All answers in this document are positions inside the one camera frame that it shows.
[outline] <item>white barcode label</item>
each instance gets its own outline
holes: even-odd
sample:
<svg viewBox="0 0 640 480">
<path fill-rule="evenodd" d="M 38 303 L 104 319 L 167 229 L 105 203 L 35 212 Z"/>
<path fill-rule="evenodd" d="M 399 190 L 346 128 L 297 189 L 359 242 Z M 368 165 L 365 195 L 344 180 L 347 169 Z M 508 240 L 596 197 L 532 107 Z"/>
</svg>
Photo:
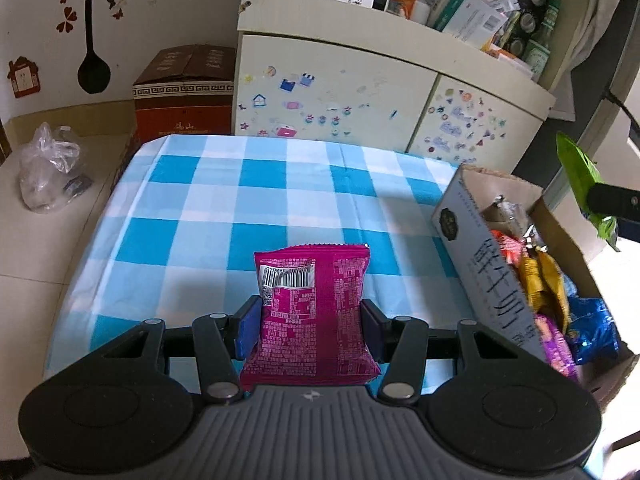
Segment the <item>white barcode label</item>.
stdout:
<svg viewBox="0 0 640 480">
<path fill-rule="evenodd" d="M 489 19 L 484 22 L 483 27 L 486 30 L 494 30 L 498 23 L 500 23 L 500 19 L 496 18 L 495 16 L 489 16 Z"/>
<path fill-rule="evenodd" d="M 316 284 L 315 265 L 283 269 L 281 267 L 260 266 L 260 285 L 273 288 L 311 288 Z"/>
</svg>

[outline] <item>clear plastic bag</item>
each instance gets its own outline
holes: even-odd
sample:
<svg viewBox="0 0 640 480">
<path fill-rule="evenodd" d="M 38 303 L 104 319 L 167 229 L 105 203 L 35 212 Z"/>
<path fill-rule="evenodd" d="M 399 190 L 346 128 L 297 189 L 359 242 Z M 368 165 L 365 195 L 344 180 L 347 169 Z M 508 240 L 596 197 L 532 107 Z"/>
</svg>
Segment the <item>clear plastic bag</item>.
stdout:
<svg viewBox="0 0 640 480">
<path fill-rule="evenodd" d="M 20 150 L 20 192 L 37 213 L 58 210 L 84 193 L 93 181 L 84 174 L 86 149 L 69 126 L 53 133 L 42 123 Z"/>
</svg>

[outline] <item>blue snack package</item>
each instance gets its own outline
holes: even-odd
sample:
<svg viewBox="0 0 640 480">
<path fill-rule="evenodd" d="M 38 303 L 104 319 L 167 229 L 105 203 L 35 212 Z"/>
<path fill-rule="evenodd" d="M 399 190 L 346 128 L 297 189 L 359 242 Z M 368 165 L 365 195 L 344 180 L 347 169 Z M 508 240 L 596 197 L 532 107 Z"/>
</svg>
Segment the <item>blue snack package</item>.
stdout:
<svg viewBox="0 0 640 480">
<path fill-rule="evenodd" d="M 564 282 L 564 292 L 568 298 L 572 296 L 578 295 L 578 287 L 575 286 L 575 283 L 572 282 L 571 278 L 569 278 L 564 272 L 562 274 L 562 281 Z"/>
<path fill-rule="evenodd" d="M 618 329 L 604 300 L 600 298 L 568 298 L 570 316 L 566 340 L 577 365 L 598 356 L 616 358 Z"/>
</svg>

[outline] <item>baseboard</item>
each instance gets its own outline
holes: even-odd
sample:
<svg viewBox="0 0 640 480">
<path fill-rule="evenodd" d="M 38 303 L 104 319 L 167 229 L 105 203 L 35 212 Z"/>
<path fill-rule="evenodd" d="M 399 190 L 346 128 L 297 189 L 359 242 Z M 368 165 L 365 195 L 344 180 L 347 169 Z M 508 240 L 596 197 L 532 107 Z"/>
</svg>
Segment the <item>baseboard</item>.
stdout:
<svg viewBox="0 0 640 480">
<path fill-rule="evenodd" d="M 130 134 L 136 128 L 133 99 L 69 106 L 14 117 L 4 125 L 12 150 L 33 138 L 43 122 L 53 128 L 71 126 L 81 137 Z"/>
</svg>

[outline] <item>white wall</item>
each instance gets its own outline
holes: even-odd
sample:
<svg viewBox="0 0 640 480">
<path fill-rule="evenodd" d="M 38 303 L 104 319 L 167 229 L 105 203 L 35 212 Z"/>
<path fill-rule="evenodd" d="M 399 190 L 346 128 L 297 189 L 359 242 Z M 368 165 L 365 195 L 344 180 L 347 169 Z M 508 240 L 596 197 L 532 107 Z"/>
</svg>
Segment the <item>white wall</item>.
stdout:
<svg viewBox="0 0 640 480">
<path fill-rule="evenodd" d="M 0 0 L 0 118 L 70 105 L 131 98 L 131 85 L 158 50 L 189 43 L 235 46 L 240 0 L 127 0 L 116 20 L 107 0 L 94 0 L 94 48 L 111 69 L 100 94 L 78 85 L 86 53 L 84 0 Z M 65 6 L 78 13 L 74 30 L 59 33 Z M 39 69 L 42 90 L 16 99 L 8 62 L 25 56 Z"/>
<path fill-rule="evenodd" d="M 640 120 L 640 76 L 636 77 L 625 105 Z M 640 189 L 640 156 L 636 147 L 628 140 L 629 126 L 629 119 L 624 112 L 619 111 L 593 161 L 608 184 Z M 612 251 L 597 237 L 596 229 L 591 223 L 582 217 L 571 191 L 554 209 L 554 215 L 580 246 L 587 261 L 591 261 L 602 250 Z"/>
</svg>

